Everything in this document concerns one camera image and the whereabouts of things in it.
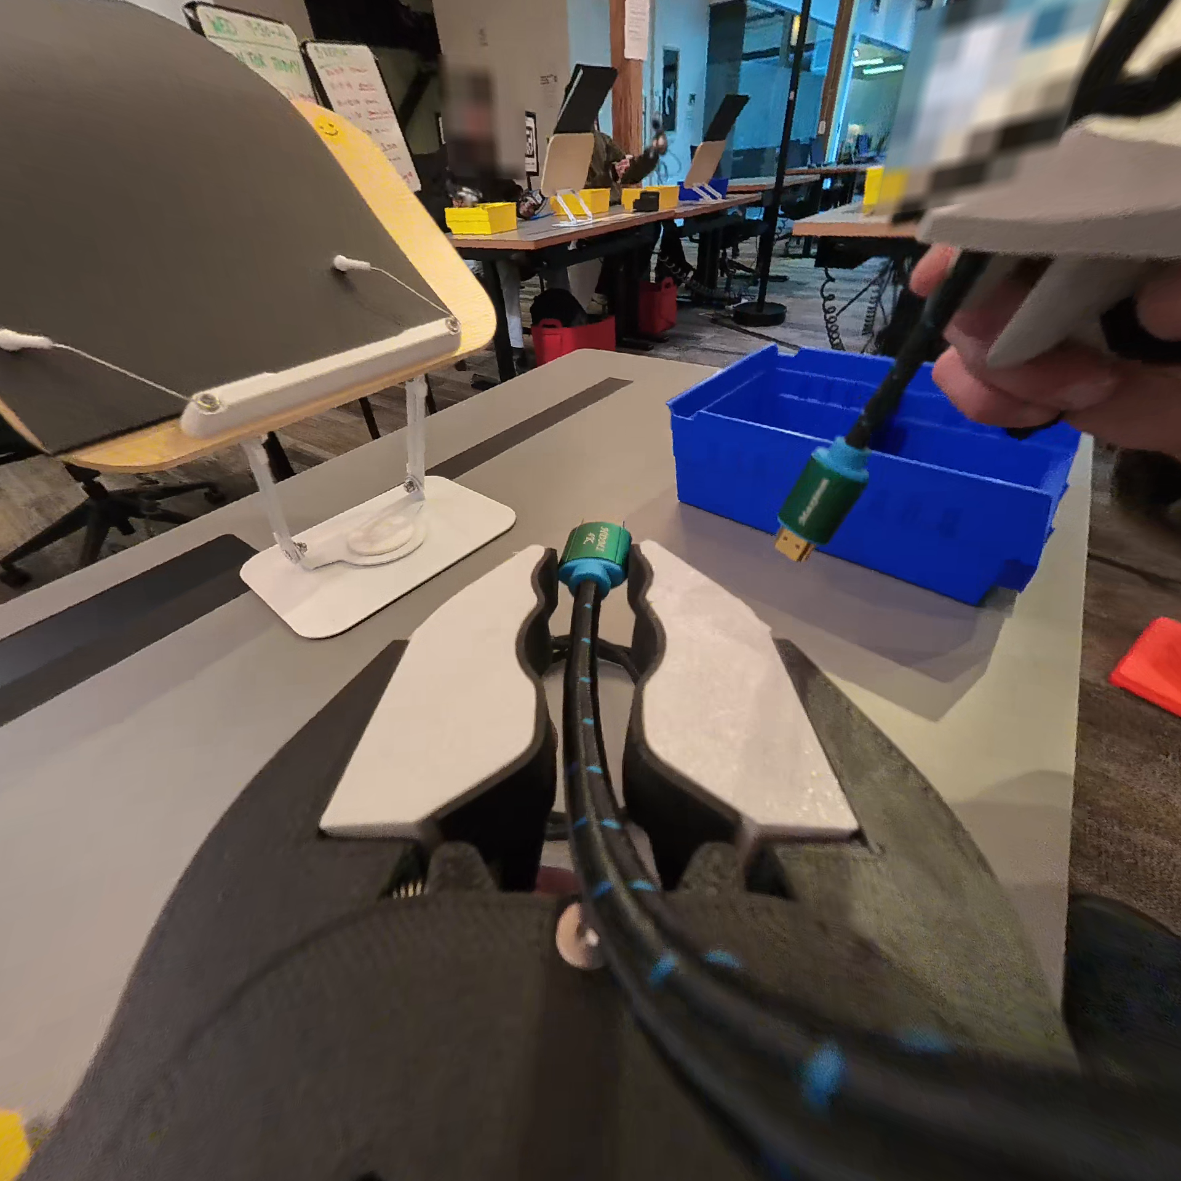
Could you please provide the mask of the tan board on stand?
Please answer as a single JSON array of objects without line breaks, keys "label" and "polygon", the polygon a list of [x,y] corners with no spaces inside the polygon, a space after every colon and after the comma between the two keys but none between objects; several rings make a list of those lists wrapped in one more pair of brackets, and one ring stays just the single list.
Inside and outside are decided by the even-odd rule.
[{"label": "tan board on stand", "polygon": [[720,162],[726,154],[728,138],[748,104],[748,96],[728,93],[720,102],[719,109],[703,134],[702,144],[693,154],[685,183],[702,185],[720,176]]},{"label": "tan board on stand", "polygon": [[[584,64],[574,66],[542,168],[540,192],[549,203],[557,193],[586,187],[586,175],[596,142],[596,120],[613,90],[615,81],[613,66]],[[594,221],[565,223],[582,225]]]}]

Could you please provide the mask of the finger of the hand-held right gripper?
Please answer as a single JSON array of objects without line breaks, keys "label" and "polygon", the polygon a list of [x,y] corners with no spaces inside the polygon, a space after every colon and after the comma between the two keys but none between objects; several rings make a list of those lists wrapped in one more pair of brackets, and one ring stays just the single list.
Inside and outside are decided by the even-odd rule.
[{"label": "finger of the hand-held right gripper", "polygon": [[1180,117],[1095,116],[1014,176],[921,220],[921,241],[996,256],[1180,258]]},{"label": "finger of the hand-held right gripper", "polygon": [[1063,345],[1112,353],[1102,317],[1133,296],[1145,261],[1053,261],[993,343],[986,365],[1004,372]]}]

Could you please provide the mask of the red flat item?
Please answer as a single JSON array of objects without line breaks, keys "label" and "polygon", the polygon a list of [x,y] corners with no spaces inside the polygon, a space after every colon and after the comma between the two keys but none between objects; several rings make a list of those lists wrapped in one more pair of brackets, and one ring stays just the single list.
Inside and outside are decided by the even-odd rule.
[{"label": "red flat item", "polygon": [[1150,623],[1110,674],[1110,685],[1180,717],[1180,623]]}]

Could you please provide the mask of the blue plastic bin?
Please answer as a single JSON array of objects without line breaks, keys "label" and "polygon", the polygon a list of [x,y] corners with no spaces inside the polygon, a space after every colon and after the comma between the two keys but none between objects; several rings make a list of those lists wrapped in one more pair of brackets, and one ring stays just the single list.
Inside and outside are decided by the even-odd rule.
[{"label": "blue plastic bin", "polygon": [[[768,346],[669,401],[681,502],[775,535],[813,452],[845,436],[889,359]],[[924,365],[875,438],[868,484],[820,552],[980,605],[1039,568],[1081,436],[969,421]]]}]

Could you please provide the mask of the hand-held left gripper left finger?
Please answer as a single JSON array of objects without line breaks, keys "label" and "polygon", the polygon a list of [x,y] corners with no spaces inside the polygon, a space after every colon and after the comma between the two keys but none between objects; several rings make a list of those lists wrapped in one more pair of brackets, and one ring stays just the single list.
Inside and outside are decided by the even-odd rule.
[{"label": "hand-held left gripper left finger", "polygon": [[557,796],[551,667],[557,553],[532,545],[409,637],[319,831],[475,848],[505,892],[537,883]]}]

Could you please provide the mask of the long wooden desk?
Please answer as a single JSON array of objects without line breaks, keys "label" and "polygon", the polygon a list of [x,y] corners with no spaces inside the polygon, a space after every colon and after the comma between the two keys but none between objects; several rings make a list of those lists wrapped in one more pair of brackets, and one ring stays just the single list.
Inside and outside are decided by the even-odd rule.
[{"label": "long wooden desk", "polygon": [[518,374],[508,329],[508,303],[497,268],[499,262],[556,270],[595,259],[623,258],[622,275],[615,286],[616,297],[622,301],[622,310],[615,315],[615,341],[627,349],[650,350],[655,336],[639,331],[636,300],[629,294],[627,283],[639,275],[641,248],[655,244],[654,227],[674,220],[684,224],[691,239],[698,239],[693,286],[699,289],[706,304],[719,306],[723,297],[713,287],[713,282],[719,276],[723,258],[721,237],[728,227],[728,213],[747,208],[768,213],[772,207],[773,193],[765,183],[740,182],[731,183],[724,199],[684,201],[667,211],[613,210],[605,217],[575,223],[547,216],[497,234],[449,234],[447,238],[460,258],[481,262],[480,277],[497,317],[492,339],[497,377],[475,377],[474,388],[489,390]]}]

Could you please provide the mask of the black pole stand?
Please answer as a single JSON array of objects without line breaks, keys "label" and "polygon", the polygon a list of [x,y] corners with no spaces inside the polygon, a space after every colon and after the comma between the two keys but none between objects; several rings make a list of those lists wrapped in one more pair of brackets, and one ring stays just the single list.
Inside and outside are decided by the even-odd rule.
[{"label": "black pole stand", "polygon": [[783,325],[788,310],[783,304],[769,301],[771,272],[773,262],[773,249],[778,235],[778,218],[782,206],[788,156],[793,133],[793,119],[797,106],[799,88],[803,74],[803,58],[807,45],[807,26],[810,23],[811,2],[802,2],[796,33],[789,37],[789,48],[792,51],[792,68],[789,76],[788,104],[785,120],[782,124],[782,137],[778,149],[776,173],[772,186],[772,199],[766,206],[759,234],[758,251],[758,294],[755,300],[745,300],[736,306],[731,313],[733,322],[744,329],[769,329]]}]

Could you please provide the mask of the wooden column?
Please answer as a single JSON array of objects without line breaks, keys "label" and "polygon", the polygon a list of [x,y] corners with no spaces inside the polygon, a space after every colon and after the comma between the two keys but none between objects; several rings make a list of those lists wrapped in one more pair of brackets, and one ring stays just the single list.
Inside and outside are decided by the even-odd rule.
[{"label": "wooden column", "polygon": [[610,64],[616,69],[612,90],[612,137],[627,154],[644,148],[643,100],[647,54],[648,2],[609,2]]}]

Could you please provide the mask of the wooden board with black sheet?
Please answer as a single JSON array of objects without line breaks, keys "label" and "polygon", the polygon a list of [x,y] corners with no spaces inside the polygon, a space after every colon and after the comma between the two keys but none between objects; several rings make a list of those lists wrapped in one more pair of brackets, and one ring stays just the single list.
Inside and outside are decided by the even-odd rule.
[{"label": "wooden board with black sheet", "polygon": [[3,419],[169,469],[492,341],[364,133],[124,3],[3,3]]}]

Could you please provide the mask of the black office chair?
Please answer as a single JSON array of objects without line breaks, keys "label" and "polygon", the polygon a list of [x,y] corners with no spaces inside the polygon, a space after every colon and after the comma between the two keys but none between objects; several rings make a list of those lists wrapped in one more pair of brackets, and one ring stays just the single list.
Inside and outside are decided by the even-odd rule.
[{"label": "black office chair", "polygon": [[33,577],[27,563],[62,545],[76,554],[51,560],[56,573],[96,564],[108,540],[138,542],[160,528],[190,522],[176,504],[221,508],[228,495],[217,483],[176,483],[132,477],[113,487],[93,469],[62,463],[28,442],[13,425],[2,425],[3,557],[2,582],[21,591]]}]

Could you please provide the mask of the whiteboard with handwriting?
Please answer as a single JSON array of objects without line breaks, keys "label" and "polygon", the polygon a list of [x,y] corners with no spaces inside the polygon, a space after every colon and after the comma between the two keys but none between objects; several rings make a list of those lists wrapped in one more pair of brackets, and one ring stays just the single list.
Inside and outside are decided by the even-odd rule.
[{"label": "whiteboard with handwriting", "polygon": [[189,27],[266,79],[290,100],[319,104],[300,38],[280,20],[211,3],[186,3]]},{"label": "whiteboard with handwriting", "polygon": [[357,43],[324,40],[305,40],[301,50],[328,109],[360,128],[408,189],[421,193],[419,173],[374,52]]}]

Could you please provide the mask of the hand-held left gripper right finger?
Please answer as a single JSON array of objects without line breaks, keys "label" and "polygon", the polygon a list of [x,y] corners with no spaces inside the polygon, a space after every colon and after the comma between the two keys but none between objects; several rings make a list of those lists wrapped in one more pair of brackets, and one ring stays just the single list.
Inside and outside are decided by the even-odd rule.
[{"label": "hand-held left gripper right finger", "polygon": [[630,553],[637,681],[624,805],[675,889],[706,845],[847,843],[861,826],[771,627],[657,542]]}]

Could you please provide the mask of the person's right hand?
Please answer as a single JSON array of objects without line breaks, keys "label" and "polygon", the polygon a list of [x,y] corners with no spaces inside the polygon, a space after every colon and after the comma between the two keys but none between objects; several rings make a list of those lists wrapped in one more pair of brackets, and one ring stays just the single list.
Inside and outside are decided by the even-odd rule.
[{"label": "person's right hand", "polygon": [[1067,342],[1022,366],[990,367],[990,349],[1028,290],[1027,282],[1007,277],[984,297],[963,303],[944,331],[948,348],[935,362],[934,381],[952,405],[998,429],[1065,419],[1107,446],[1178,460],[1177,365],[1119,359]]}]

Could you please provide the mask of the white adhesive wall mount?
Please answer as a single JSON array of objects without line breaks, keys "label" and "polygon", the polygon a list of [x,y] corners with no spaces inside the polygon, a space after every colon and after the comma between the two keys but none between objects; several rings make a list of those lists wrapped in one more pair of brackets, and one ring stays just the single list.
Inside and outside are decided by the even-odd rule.
[{"label": "white adhesive wall mount", "polygon": [[246,587],[298,637],[329,640],[506,535],[516,514],[426,474],[430,384],[407,393],[407,474],[391,491],[294,535],[260,440],[242,449],[276,545],[250,557]]}]

